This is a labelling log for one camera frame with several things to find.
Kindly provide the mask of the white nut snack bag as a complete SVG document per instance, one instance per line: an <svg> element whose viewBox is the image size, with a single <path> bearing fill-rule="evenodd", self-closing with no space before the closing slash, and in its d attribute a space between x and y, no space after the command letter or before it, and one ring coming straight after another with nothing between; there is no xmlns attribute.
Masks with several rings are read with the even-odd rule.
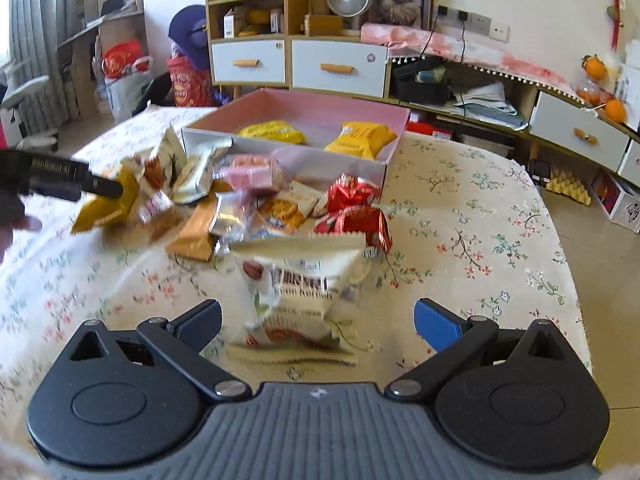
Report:
<svg viewBox="0 0 640 480"><path fill-rule="evenodd" d="M362 233L231 244L250 312L226 330L230 354L269 364L357 363L356 347L347 341L333 311L344 293L367 276L367 249Z"/></svg>

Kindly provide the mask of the large yellow snack bag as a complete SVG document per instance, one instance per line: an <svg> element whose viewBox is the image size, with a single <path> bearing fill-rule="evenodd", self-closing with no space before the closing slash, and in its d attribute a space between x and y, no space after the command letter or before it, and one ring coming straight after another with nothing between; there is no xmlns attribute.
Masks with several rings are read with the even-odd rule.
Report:
<svg viewBox="0 0 640 480"><path fill-rule="evenodd" d="M397 134L386 125L375 122L344 122L341 134L324 150L333 154L375 160Z"/></svg>

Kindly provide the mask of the pale yellow wafer packet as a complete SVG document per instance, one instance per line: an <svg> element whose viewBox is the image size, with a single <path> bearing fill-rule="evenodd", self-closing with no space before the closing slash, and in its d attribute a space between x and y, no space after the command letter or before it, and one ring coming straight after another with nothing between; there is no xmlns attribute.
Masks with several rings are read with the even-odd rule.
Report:
<svg viewBox="0 0 640 480"><path fill-rule="evenodd" d="M214 182L214 167L231 150L231 138L218 138L199 145L188 156L186 166L171 188L171 200L189 205L206 197Z"/></svg>

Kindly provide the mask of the golden brown snack bar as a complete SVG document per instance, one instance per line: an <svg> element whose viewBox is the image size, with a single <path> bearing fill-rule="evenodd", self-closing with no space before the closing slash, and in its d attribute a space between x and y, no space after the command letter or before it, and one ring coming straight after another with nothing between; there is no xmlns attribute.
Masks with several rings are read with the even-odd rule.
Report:
<svg viewBox="0 0 640 480"><path fill-rule="evenodd" d="M209 232L209 226L216 209L215 194L200 200L178 235L165 246L168 255L199 262L209 261L214 254L214 237Z"/></svg>

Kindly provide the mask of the red white shopping bag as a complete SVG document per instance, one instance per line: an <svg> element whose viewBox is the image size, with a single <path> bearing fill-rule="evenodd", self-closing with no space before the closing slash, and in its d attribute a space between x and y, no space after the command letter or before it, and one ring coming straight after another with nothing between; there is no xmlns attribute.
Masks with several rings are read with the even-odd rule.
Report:
<svg viewBox="0 0 640 480"><path fill-rule="evenodd" d="M152 82L153 59L145 55L138 40L116 44L102 58L108 105L114 121L126 122L134 116L143 93Z"/></svg>

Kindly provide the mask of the floral tablecloth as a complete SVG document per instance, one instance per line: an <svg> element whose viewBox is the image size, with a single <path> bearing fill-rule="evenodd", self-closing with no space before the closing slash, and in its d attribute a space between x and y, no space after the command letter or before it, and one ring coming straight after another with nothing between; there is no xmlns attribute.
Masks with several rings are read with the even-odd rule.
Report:
<svg viewBox="0 0 640 480"><path fill-rule="evenodd" d="M256 211L237 233L209 232L217 195L161 237L136 212L78 230L85 203L32 196L39 232L18 232L1 265L1 431L26 410L81 325L135 330L202 301L203 354L252 387L262 382L386 385L439 349L414 324L428 298L503 328L553 323L591 360L558 233L525 169L480 148L404 133L381 200L333 231L307 219L279 231Z"/></svg>

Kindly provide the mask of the red gift bag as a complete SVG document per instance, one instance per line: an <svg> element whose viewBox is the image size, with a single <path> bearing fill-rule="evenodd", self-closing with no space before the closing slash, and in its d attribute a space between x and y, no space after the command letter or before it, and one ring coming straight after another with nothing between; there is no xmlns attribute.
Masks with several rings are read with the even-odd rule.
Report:
<svg viewBox="0 0 640 480"><path fill-rule="evenodd" d="M219 105L209 70L200 70L186 56L170 58L167 66L176 107Z"/></svg>

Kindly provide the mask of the pink biscuit packet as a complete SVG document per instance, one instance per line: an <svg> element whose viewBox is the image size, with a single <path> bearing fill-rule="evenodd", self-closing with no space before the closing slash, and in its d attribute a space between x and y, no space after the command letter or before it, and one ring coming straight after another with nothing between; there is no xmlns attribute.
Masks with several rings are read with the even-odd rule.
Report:
<svg viewBox="0 0 640 480"><path fill-rule="evenodd" d="M233 154L214 167L213 178L224 180L235 191L278 192L288 183L280 164L270 156Z"/></svg>

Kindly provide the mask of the orange cracker packet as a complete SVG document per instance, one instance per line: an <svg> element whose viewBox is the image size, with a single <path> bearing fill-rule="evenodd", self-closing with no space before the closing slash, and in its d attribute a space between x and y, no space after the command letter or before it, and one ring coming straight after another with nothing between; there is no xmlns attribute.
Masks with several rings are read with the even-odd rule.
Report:
<svg viewBox="0 0 640 480"><path fill-rule="evenodd" d="M258 200L250 236L293 235L314 211L322 196L315 188L291 181L276 194Z"/></svg>

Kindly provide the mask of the red foil candy pack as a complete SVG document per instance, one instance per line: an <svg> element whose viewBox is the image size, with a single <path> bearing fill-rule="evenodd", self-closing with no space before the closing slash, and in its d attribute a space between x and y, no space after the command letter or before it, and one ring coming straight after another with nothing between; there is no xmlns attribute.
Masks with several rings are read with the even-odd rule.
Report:
<svg viewBox="0 0 640 480"><path fill-rule="evenodd" d="M372 182L342 174L326 191L314 225L318 234L363 233L369 247L388 254L393 247L386 215L378 206L382 190Z"/></svg>

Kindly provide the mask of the purple plush toy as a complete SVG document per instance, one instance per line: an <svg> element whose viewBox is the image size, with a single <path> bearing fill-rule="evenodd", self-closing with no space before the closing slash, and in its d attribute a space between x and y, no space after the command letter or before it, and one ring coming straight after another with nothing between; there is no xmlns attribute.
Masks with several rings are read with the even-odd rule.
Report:
<svg viewBox="0 0 640 480"><path fill-rule="evenodd" d="M210 69L205 6L181 9L169 24L168 37L198 70Z"/></svg>

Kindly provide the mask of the pink shallow cardboard box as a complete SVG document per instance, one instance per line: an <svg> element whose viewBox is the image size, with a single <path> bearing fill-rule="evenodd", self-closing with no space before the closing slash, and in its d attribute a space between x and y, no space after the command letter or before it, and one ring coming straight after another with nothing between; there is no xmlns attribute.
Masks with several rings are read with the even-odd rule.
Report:
<svg viewBox="0 0 640 480"><path fill-rule="evenodd" d="M330 153L326 146L340 135L344 122L375 122L401 136L409 116L405 107L348 96L260 89L183 127L181 137L189 154L208 142L230 138L232 154L272 156L290 178L318 190L326 190L341 174L362 177L382 188L398 140L386 145L373 160ZM238 136L245 127L274 120L294 127L306 141L289 144Z"/></svg>

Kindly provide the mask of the low wooden tv stand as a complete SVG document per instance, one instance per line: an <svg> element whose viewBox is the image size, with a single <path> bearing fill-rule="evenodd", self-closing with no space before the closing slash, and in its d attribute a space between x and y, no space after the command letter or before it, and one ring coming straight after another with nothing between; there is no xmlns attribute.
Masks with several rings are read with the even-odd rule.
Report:
<svg viewBox="0 0 640 480"><path fill-rule="evenodd" d="M424 58L418 55L413 58ZM387 59L386 96L454 128L469 126L520 136L531 148L544 145L630 178L639 169L639 135L613 122L603 104L593 105L545 84L498 70L445 60L452 99L445 105L399 102L390 94L390 72L408 56Z"/></svg>

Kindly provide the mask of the wooden cabinet with white drawers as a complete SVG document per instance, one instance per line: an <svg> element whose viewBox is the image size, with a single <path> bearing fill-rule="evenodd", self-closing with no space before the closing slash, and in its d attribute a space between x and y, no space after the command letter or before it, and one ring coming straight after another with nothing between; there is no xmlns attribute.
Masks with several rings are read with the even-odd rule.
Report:
<svg viewBox="0 0 640 480"><path fill-rule="evenodd" d="M230 87L281 88L381 101L390 93L387 49L332 29L314 0L206 0L210 78Z"/></svg>

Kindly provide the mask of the orange fruit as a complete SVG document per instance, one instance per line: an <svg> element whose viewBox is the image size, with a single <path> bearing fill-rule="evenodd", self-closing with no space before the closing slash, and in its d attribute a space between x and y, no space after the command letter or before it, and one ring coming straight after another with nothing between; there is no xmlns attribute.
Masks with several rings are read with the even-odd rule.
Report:
<svg viewBox="0 0 640 480"><path fill-rule="evenodd" d="M586 55L582 58L582 69L593 81L604 81L608 78L608 69L597 55Z"/></svg>

